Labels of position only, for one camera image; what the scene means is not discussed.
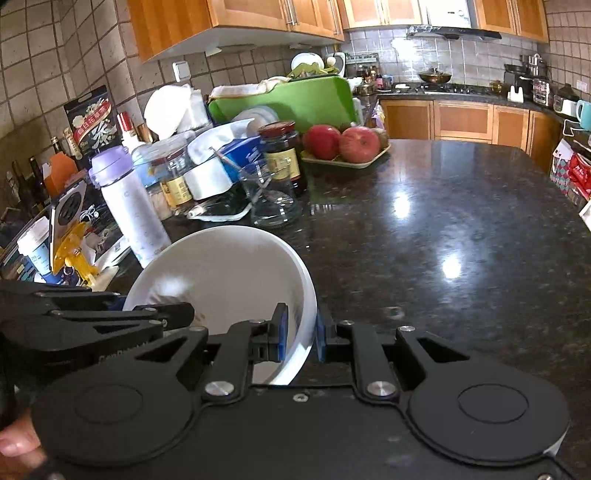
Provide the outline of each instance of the white bottle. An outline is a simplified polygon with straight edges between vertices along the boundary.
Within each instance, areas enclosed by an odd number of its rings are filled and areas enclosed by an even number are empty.
[[[103,198],[142,268],[171,242],[150,197],[134,171],[125,147],[113,147],[92,159],[90,176],[101,188]]]

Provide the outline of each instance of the teal mug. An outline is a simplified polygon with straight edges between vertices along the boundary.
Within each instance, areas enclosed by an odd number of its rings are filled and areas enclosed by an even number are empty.
[[[577,102],[577,119],[581,128],[591,131],[591,103],[584,100]]]

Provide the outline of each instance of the gas stove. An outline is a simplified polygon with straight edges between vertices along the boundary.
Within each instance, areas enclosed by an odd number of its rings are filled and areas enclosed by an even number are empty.
[[[425,93],[427,95],[461,93],[463,95],[495,95],[491,88],[476,85],[464,85],[463,83],[444,83],[434,85],[432,83],[409,84],[409,88],[393,88],[392,93]]]

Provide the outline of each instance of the cabinet handle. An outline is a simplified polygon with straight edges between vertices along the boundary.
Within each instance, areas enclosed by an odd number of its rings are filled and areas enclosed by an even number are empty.
[[[285,0],[285,11],[289,15],[289,19],[285,22],[286,25],[295,25],[296,21],[294,20],[293,13],[291,12],[291,3],[290,0]]]
[[[340,35],[340,29],[339,29],[339,21],[336,18],[336,10],[335,10],[335,0],[327,0],[328,3],[330,3],[330,12],[333,15],[333,21],[335,22],[335,31],[333,32],[333,34],[335,35],[335,37],[338,37]]]

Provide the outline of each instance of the tiled wall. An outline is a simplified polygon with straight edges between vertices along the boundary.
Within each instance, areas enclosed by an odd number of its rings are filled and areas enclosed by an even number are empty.
[[[17,160],[28,174],[31,155],[39,162],[50,156],[50,137],[61,134],[56,118],[74,89],[57,2],[8,0],[0,14],[0,203],[5,205],[7,169]]]
[[[134,123],[156,88],[174,83],[172,62],[185,59],[191,84],[210,93],[214,86],[257,83],[288,73],[297,53],[288,47],[264,47],[206,58],[203,53],[142,63],[138,57],[126,0],[60,0],[66,56],[76,93],[107,84],[118,110]]]
[[[406,39],[405,28],[356,30],[341,45],[346,53],[379,53],[382,72],[396,81],[419,82],[419,72],[438,67],[452,74],[452,82],[488,86],[502,80],[505,63],[519,63],[519,55],[537,51],[537,44],[511,35],[502,40]]]
[[[551,79],[576,88],[577,80],[591,89],[591,1],[544,0],[550,45],[540,45],[540,54],[550,66]],[[588,92],[576,90],[583,100]]]

